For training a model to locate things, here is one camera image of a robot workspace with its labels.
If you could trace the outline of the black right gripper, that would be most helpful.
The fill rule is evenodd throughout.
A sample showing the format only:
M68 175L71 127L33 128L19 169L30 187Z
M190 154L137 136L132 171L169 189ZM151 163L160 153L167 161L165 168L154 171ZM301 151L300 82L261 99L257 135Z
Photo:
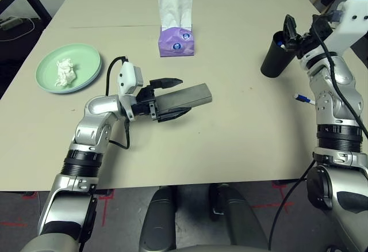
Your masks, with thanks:
M300 35L296 31L296 21L294 17L287 14L283 22L283 39L286 50L296 51L297 59L302 59L309 51L317 48L320 45L320 40L324 41L331 33L332 28L329 25L325 15L312 15L312 23L308 33L304 34L301 42Z

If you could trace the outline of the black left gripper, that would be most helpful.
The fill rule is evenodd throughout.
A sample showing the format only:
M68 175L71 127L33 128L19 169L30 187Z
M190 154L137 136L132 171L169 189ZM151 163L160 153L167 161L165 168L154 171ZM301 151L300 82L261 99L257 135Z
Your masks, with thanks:
M132 105L133 114L135 116L148 115L152 118L152 120L157 120L158 118L158 122L162 123L177 119L191 111L191 107L178 107L169 109L168 111L159 113L159 115L157 115L158 110L156 109L154 89L171 88L181 83L183 83L183 80L178 78L160 78L150 80L150 86L140 89L135 97L136 103Z

